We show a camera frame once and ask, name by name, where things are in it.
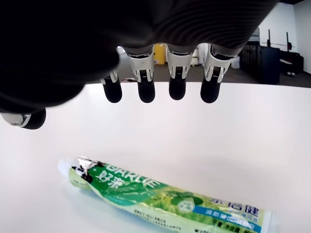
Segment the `robotic hand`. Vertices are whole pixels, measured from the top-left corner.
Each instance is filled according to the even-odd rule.
[[[167,44],[169,93],[183,98],[194,49],[208,43],[201,98],[213,103],[231,60],[277,0],[138,0],[68,10],[7,8],[0,43],[0,114],[13,126],[40,128],[46,107],[101,80],[107,99],[122,98],[117,46],[130,58],[145,103],[155,98],[153,44]]]

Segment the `white wall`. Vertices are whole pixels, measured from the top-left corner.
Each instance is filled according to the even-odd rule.
[[[294,5],[298,50],[304,57],[304,71],[311,74],[311,0]]]
[[[268,29],[270,29],[271,47],[287,51],[286,32],[288,32],[288,40],[293,46],[291,52],[297,52],[293,5],[278,3],[259,25],[260,45],[262,46],[267,46],[266,43],[269,38]]]

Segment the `ceiling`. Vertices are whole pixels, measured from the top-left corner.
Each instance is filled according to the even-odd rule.
[[[294,5],[294,4],[299,3],[301,1],[303,1],[303,0],[281,0],[280,2]]]

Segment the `white tabletop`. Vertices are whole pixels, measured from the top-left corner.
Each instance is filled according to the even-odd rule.
[[[169,97],[156,83],[145,104],[123,83],[112,104],[101,84],[47,109],[42,128],[0,121],[0,231],[160,233],[87,195],[57,171],[89,156],[189,191],[280,213],[281,232],[308,232],[311,216],[311,89],[224,83],[206,104],[200,83]]]

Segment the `green toothpaste tube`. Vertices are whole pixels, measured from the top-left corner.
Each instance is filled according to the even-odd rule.
[[[275,233],[276,214],[192,193],[86,157],[61,160],[72,185],[144,220],[181,233]]]

